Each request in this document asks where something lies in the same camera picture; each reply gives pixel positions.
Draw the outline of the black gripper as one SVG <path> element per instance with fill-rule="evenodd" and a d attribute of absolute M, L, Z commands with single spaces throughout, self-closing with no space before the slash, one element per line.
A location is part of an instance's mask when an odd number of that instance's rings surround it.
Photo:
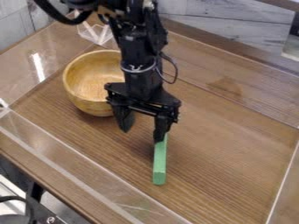
<path fill-rule="evenodd" d="M 114 110 L 118 127 L 127 133 L 135 124 L 135 112 L 154 117 L 154 141 L 165 140 L 173 123 L 179 120 L 181 100 L 165 90 L 161 66 L 134 71 L 123 68 L 126 81 L 105 86 L 107 102 Z"/>

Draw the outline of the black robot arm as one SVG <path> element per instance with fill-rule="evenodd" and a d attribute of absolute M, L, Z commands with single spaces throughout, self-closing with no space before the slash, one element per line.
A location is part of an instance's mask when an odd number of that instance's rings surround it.
<path fill-rule="evenodd" d="M 119 128 L 129 132 L 135 113 L 154 117 L 154 140 L 159 143 L 179 120 L 181 100 L 165 90 L 163 61 L 170 57 L 163 49 L 169 44 L 169 31 L 161 20 L 157 0 L 61 0 L 79 11 L 75 18 L 66 17 L 50 0 L 34 0 L 43 11 L 66 25 L 79 25 L 101 8 L 102 23 L 111 28 L 121 50 L 123 82 L 109 83 L 107 103 L 111 105 Z"/>

